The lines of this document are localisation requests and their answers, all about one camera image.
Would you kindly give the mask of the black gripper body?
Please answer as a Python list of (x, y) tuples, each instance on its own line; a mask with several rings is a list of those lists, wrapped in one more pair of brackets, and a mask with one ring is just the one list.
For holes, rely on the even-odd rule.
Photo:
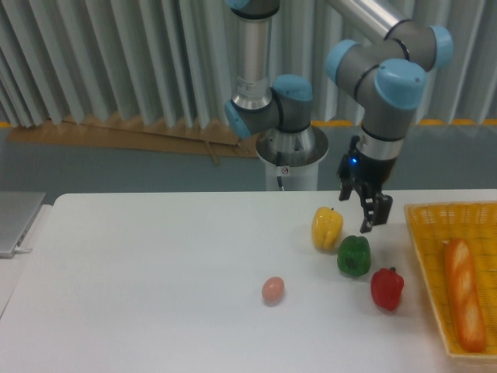
[(397, 160), (397, 142), (370, 135), (355, 135), (349, 145), (350, 174), (377, 191), (382, 191)]

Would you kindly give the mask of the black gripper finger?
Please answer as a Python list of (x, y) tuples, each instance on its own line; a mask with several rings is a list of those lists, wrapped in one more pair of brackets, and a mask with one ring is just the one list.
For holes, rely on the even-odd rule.
[(342, 157), (339, 168), (337, 170), (337, 177), (340, 180), (340, 201), (348, 200), (353, 191), (353, 177), (349, 169), (350, 159), (351, 157), (348, 154), (345, 154)]
[(374, 226), (386, 224), (392, 207), (392, 196), (368, 185), (361, 185), (358, 194), (364, 216), (360, 232), (367, 233)]

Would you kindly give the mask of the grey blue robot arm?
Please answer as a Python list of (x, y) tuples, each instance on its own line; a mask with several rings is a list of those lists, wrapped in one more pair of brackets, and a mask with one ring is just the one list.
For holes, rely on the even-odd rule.
[[(311, 83), (299, 75), (270, 79), (269, 45), (277, 1), (230, 1), (238, 22), (237, 85), (224, 112), (240, 138), (256, 136), (256, 152), (270, 172), (266, 185), (285, 190), (291, 171), (316, 166), (328, 151), (324, 133), (311, 126)], [(332, 7), (372, 40), (342, 40), (328, 53), (328, 78), (364, 109), (337, 175), (340, 199), (357, 193), (361, 232), (388, 221), (392, 199), (383, 185), (422, 101), (429, 71), (447, 66), (454, 53), (443, 26), (423, 27), (376, 1), (334, 1)]]

